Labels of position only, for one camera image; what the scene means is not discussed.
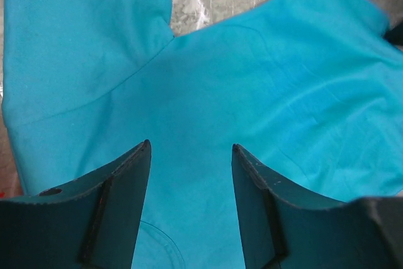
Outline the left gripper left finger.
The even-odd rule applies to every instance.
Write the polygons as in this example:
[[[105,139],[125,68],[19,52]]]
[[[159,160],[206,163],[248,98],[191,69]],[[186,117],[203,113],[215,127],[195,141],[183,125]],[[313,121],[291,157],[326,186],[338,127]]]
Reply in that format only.
[[[82,177],[1,200],[2,268],[130,268],[150,172],[148,140]]]

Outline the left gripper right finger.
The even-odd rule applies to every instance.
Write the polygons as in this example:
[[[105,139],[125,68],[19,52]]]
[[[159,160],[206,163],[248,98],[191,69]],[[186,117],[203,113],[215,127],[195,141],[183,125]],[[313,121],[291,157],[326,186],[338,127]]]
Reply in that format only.
[[[401,268],[402,199],[348,203],[310,191],[232,148],[247,268]]]

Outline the teal t shirt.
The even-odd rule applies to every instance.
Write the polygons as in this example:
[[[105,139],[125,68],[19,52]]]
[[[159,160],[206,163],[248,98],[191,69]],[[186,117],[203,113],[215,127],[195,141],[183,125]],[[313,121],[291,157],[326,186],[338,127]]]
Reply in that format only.
[[[152,162],[136,268],[243,268],[230,149],[344,202],[402,190],[402,52],[370,0],[269,0],[177,37],[172,0],[4,0],[25,193]]]

